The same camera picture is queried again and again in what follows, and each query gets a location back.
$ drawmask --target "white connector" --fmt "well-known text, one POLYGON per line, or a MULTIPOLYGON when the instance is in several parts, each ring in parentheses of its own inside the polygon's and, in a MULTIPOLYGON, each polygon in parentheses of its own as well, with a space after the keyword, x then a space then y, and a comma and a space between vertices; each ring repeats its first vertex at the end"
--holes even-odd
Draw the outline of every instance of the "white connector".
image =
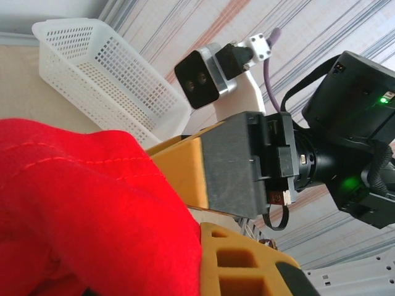
POLYGON ((237 46, 249 47, 254 52, 252 59, 245 65, 249 68, 272 56, 269 44, 263 34, 256 34, 238 43, 237 46))

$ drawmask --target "black cable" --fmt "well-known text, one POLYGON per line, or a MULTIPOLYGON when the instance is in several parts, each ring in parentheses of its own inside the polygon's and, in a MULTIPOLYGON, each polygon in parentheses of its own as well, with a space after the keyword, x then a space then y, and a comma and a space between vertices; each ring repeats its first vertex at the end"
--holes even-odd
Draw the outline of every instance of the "black cable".
POLYGON ((270 221, 270 207, 267 209, 267 213, 263 214, 262 216, 267 227, 269 227, 274 231, 279 231, 279 230, 283 230, 288 224, 289 210, 286 205, 283 206, 283 217, 281 218, 281 221, 278 226, 273 226, 272 222, 270 221))
POLYGON ((382 180, 380 172, 392 159, 393 151, 391 146, 380 141, 373 141, 373 160, 367 176, 370 190, 373 193, 381 196, 385 196, 388 193, 387 186, 382 180))
MULTIPOLYGON (((303 78, 300 82, 298 82, 297 85, 295 85, 293 88, 291 88, 284 96, 284 99, 281 102, 281 107, 280 110, 282 112, 286 112, 285 104, 286 102, 296 93, 304 89, 306 86, 312 84, 314 81, 317 79, 321 78, 322 76, 326 75, 329 73, 329 71, 332 69, 333 64, 337 61, 340 55, 336 55, 329 60, 326 60, 324 63, 319 65, 317 68, 315 68, 310 74, 308 74, 305 78, 303 78)), ((294 122, 294 127, 297 127, 297 129, 301 128, 297 123, 294 122)))

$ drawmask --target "beige surface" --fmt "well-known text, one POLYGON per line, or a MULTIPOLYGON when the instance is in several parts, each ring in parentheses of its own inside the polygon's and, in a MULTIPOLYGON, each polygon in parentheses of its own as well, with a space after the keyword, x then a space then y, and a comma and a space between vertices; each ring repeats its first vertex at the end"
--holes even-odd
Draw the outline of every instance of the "beige surface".
MULTIPOLYGON (((38 74, 38 47, 0 46, 0 118, 28 118, 80 133, 100 128, 38 74)), ((236 231, 232 218, 191 210, 198 222, 212 222, 236 231)))

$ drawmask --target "small black connector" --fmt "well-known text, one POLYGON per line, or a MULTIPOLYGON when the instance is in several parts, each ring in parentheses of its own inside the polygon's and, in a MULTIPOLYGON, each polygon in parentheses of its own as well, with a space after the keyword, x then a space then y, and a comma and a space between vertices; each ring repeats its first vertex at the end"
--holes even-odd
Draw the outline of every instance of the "small black connector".
POLYGON ((215 54, 227 80, 231 80, 247 71, 248 68, 244 65, 248 63, 253 56, 254 52, 251 48, 234 46, 230 43, 215 54))

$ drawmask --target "striped curtain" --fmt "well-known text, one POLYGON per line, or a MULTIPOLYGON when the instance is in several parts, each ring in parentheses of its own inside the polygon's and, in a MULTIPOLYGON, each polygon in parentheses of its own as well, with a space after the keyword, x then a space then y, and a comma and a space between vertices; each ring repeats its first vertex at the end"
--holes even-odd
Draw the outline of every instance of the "striped curtain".
MULTIPOLYGON (((345 50, 395 69, 395 1, 392 0, 134 0, 119 33, 182 93, 174 65, 193 49, 211 42, 222 46, 248 36, 265 36, 280 27, 270 77, 281 101, 287 90, 316 66, 345 50)), ((274 112, 264 87, 262 67, 252 68, 267 112, 274 112)), ((294 96, 288 110, 301 125, 301 110, 317 81, 294 96)), ((193 112, 186 132, 216 122, 212 106, 193 112)), ((255 225, 274 238, 279 250, 305 269, 373 255, 395 243, 393 227, 375 229, 337 210, 325 186, 302 192, 290 207, 284 231, 255 225)), ((273 219, 279 219, 280 210, 273 219)))

